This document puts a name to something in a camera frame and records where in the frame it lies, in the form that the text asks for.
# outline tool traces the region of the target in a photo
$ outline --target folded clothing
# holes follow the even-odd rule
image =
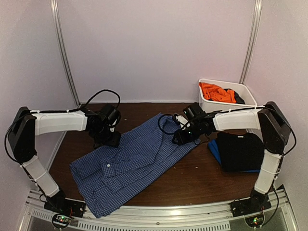
[[[199,83],[202,89],[203,97],[206,100],[213,100],[224,103],[245,104],[240,95],[232,89],[223,89],[220,86],[209,83]]]
[[[103,146],[71,163],[80,194],[95,217],[106,216],[144,190],[200,141],[178,146],[158,127],[162,114],[124,133],[118,148]],[[180,128],[171,116],[160,120],[166,132]]]
[[[255,134],[234,135],[220,132],[208,147],[222,168],[227,171],[259,172],[264,145]]]

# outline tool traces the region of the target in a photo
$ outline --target orange cloth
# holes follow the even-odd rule
[[[199,83],[203,97],[206,100],[213,100],[225,103],[236,103],[233,90],[224,90],[220,86],[209,83]]]

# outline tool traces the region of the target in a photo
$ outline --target white plastic bin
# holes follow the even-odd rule
[[[204,79],[204,78],[200,79],[199,83],[215,84],[224,89],[226,88],[232,89],[236,91],[239,94],[239,96],[245,101],[245,104],[239,104],[239,103],[223,103],[223,102],[206,100],[203,97],[202,89],[199,86],[199,90],[200,90],[199,104],[202,107],[202,109],[206,112],[213,112],[217,110],[227,111],[229,109],[239,109],[239,108],[257,106],[257,103],[254,97],[252,96],[252,94],[250,93],[249,89],[243,84],[230,83],[230,82],[224,82],[224,81],[218,81],[218,80],[210,80],[210,79]]]

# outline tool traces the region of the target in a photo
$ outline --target white wall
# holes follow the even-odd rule
[[[64,75],[50,1],[0,0],[0,230],[13,231],[30,181],[3,148],[4,133],[20,106],[31,109],[74,107]],[[37,139],[47,164],[59,133]]]
[[[65,0],[59,12],[79,99],[192,102],[202,77],[238,82],[254,0]],[[94,102],[116,101],[106,93]]]
[[[286,158],[284,183],[300,230],[308,230],[308,2],[263,1],[261,24],[246,81],[259,104],[275,101],[298,145]]]

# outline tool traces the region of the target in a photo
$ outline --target vertical metal post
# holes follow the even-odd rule
[[[259,30],[259,25],[260,25],[260,18],[261,18],[261,11],[262,11],[262,0],[256,0],[255,2],[255,10],[254,10],[254,15],[252,19],[252,25],[251,25],[251,32],[250,32],[250,38],[249,38],[249,43],[248,43],[248,49],[246,53],[246,58],[244,61],[243,69],[242,69],[242,74],[239,83],[244,84],[245,80],[247,78],[254,46],[256,43],[257,39],[257,34]]]
[[[64,45],[64,39],[63,39],[59,10],[58,10],[58,0],[51,0],[51,9],[52,9],[53,20],[55,24],[55,29],[56,29],[56,34],[57,34],[57,39],[58,39],[58,44],[59,44],[59,49],[60,49],[60,55],[61,55],[64,70],[65,70],[67,82],[71,90],[74,103],[76,106],[79,106],[80,101],[77,95],[76,87],[74,85],[74,81],[73,81],[73,77],[72,77],[71,69],[68,63],[66,49]]]

